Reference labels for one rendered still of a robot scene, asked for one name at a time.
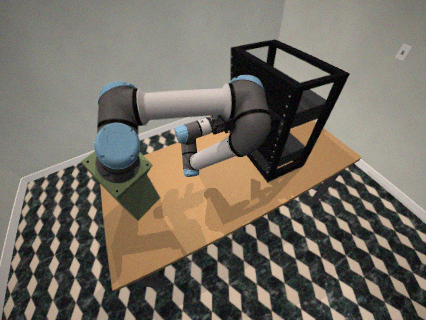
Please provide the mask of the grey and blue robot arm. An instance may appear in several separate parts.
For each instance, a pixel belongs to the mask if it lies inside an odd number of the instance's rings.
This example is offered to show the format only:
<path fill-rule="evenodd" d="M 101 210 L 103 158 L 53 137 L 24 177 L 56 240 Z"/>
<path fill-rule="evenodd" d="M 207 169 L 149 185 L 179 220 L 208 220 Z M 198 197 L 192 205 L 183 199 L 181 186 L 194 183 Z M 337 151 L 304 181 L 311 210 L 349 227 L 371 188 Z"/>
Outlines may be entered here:
<path fill-rule="evenodd" d="M 198 153 L 196 138 L 211 133 L 209 120 L 204 118 L 175 128 L 186 177 L 198 176 L 200 169 L 236 155 L 251 154 L 265 141 L 271 128 L 265 90 L 261 81 L 251 75 L 235 77 L 221 89 L 151 93 L 123 81 L 111 82 L 101 89 L 98 106 L 96 167 L 112 183 L 127 182 L 137 174 L 138 126 L 150 120 L 198 116 L 213 116 L 212 120 L 217 120 L 218 115 L 234 119 L 235 130 L 227 138 Z"/>

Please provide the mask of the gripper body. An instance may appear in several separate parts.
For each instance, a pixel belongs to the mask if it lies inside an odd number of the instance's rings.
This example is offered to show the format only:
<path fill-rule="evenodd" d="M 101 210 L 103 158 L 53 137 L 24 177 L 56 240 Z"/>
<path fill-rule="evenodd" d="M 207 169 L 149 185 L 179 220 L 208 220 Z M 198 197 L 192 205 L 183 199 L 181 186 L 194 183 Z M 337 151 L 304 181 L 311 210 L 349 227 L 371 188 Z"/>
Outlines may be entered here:
<path fill-rule="evenodd" d="M 229 132 L 232 132 L 232 131 L 235 130 L 234 119 L 226 119 L 223 115 L 218 115 L 217 120 L 214 120 L 214 119 L 211 120 L 210 117 L 208 117 L 206 119 L 209 120 L 211 128 L 212 128 L 211 133 L 213 133 L 214 135 L 221 133 L 221 132 L 229 133 Z M 232 130 L 232 131 L 230 131 L 230 130 Z"/>

